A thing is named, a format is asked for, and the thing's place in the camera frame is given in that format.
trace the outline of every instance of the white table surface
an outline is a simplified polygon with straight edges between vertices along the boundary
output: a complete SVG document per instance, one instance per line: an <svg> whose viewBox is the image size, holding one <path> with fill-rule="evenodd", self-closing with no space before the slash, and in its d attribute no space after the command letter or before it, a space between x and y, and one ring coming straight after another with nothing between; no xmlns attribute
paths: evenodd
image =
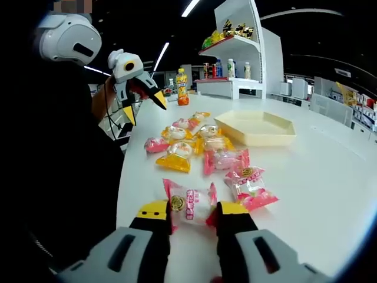
<svg viewBox="0 0 377 283"><path fill-rule="evenodd" d="M350 128L318 113L276 100L243 97L226 100L190 96L188 106L168 103L167 111L143 102L125 154L117 207L117 226L129 226L145 204L166 199L162 178L183 186L207 188L214 182L218 200L232 200L224 174L203 176L202 157L192 158L189 174L155 164L164 153L147 155L144 143L179 118L211 112L203 124L232 109L264 110L294 123L289 147L249 148L253 166L266 169L267 189L280 200L251 213L259 229L269 229L307 262L334 276L353 255L377 207L377 150ZM209 282L221 275L217 238L209 228L182 226L170 237L165 282Z"/></svg>

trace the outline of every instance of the plastic bottle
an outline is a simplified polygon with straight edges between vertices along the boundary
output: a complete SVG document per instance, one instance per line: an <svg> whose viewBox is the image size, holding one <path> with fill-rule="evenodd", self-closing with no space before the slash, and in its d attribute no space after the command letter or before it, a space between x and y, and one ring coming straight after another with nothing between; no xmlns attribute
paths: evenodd
<svg viewBox="0 0 377 283"><path fill-rule="evenodd" d="M233 59L228 59L228 77L234 78L236 76L236 70L234 69L234 61Z"/></svg>
<svg viewBox="0 0 377 283"><path fill-rule="evenodd" d="M249 62L245 62L244 71L245 71L245 78L248 79L248 80L251 80L252 79L252 69L250 67Z"/></svg>
<svg viewBox="0 0 377 283"><path fill-rule="evenodd" d="M233 62L234 62L234 77L238 78L237 64L236 64L235 60L233 60Z"/></svg>
<svg viewBox="0 0 377 283"><path fill-rule="evenodd" d="M187 94L187 76L184 73L184 69L179 69L176 77L178 88L178 105L188 105L189 95Z"/></svg>
<svg viewBox="0 0 377 283"><path fill-rule="evenodd" d="M221 64L221 60L220 59L216 60L216 76L217 77L222 77L223 76L223 66Z"/></svg>

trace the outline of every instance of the packaged snack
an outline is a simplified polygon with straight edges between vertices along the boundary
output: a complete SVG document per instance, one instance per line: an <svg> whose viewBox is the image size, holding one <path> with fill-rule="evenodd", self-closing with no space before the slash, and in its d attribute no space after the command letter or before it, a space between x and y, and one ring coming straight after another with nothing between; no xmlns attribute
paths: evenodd
<svg viewBox="0 0 377 283"><path fill-rule="evenodd" d="M218 151L234 149L231 141L224 136L214 136L206 138L198 138L196 140L195 153L202 154L206 151Z"/></svg>
<svg viewBox="0 0 377 283"><path fill-rule="evenodd" d="M204 152L204 174L210 175L216 170L245 168L250 164L249 150L210 150Z"/></svg>
<svg viewBox="0 0 377 283"><path fill-rule="evenodd" d="M169 144L162 137L150 137L144 145L145 150L150 153L163 152L168 147Z"/></svg>
<svg viewBox="0 0 377 283"><path fill-rule="evenodd" d="M261 176L263 172L264 170L259 167L241 167L232 169L224 180L236 201L248 211L279 200L265 189Z"/></svg>
<svg viewBox="0 0 377 283"><path fill-rule="evenodd" d="M194 121L189 119L179 119L173 123L174 127L182 128L182 129L189 129L190 131L194 130L197 124Z"/></svg>
<svg viewBox="0 0 377 283"><path fill-rule="evenodd" d="M217 125L204 125L195 134L196 137L214 137L221 135L221 129Z"/></svg>
<svg viewBox="0 0 377 283"><path fill-rule="evenodd" d="M187 129L174 126L166 127L165 130L162 131L161 135L169 141L193 138L193 135Z"/></svg>
<svg viewBox="0 0 377 283"><path fill-rule="evenodd" d="M214 183L211 183L209 189L192 189L180 186L168 179L163 179L163 181L171 207L173 232L183 222L214 226L211 217L217 203Z"/></svg>
<svg viewBox="0 0 377 283"><path fill-rule="evenodd" d="M200 122L204 121L207 117L210 117L210 113L208 112L195 112L194 115L192 115L189 120L193 123L196 123L196 125L199 125Z"/></svg>
<svg viewBox="0 0 377 283"><path fill-rule="evenodd" d="M188 173L190 157L194 153L194 148L195 142L193 141L177 141L167 149L167 155L156 160L156 164Z"/></svg>

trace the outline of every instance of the shelf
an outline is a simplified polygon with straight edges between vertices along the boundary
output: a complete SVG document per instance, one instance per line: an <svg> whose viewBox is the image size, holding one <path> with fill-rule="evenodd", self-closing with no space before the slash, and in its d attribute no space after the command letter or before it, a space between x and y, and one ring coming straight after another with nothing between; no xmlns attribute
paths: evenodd
<svg viewBox="0 0 377 283"><path fill-rule="evenodd" d="M234 81L237 83L253 83L258 84L259 82L256 80L249 80L246 78L227 78L227 77L220 77L220 78L205 78L203 80L196 80L195 83L223 83L227 81Z"/></svg>
<svg viewBox="0 0 377 283"><path fill-rule="evenodd" d="M231 57L233 50L235 52L240 52L240 49L244 47L251 47L257 52L260 52L259 43L245 37L240 37L239 35L234 35L232 37L226 37L206 49L199 51L199 55L219 58L226 54L227 57Z"/></svg>

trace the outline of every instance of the orange juice bottle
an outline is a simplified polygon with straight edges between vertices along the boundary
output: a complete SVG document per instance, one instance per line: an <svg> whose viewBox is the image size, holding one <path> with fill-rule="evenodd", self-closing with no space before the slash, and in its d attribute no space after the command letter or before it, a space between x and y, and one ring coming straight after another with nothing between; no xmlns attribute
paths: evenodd
<svg viewBox="0 0 377 283"><path fill-rule="evenodd" d="M184 73L184 69L181 68L178 70L176 81L178 88L178 105L188 105L189 94L187 93L187 76Z"/></svg>

